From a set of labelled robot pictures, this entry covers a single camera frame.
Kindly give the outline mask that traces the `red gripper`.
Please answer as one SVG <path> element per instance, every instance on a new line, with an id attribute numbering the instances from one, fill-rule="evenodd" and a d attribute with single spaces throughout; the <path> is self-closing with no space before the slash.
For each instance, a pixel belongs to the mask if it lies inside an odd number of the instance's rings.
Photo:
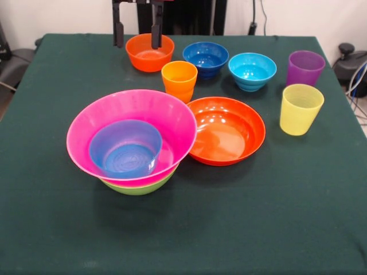
<path id="1" fill-rule="evenodd" d="M 153 49 L 162 47 L 163 2 L 174 0 L 135 0 L 135 2 L 151 2 L 153 6 L 153 25 L 151 27 L 151 46 Z M 112 0 L 112 20 L 114 46 L 124 46 L 124 26 L 120 21 L 120 0 Z"/>

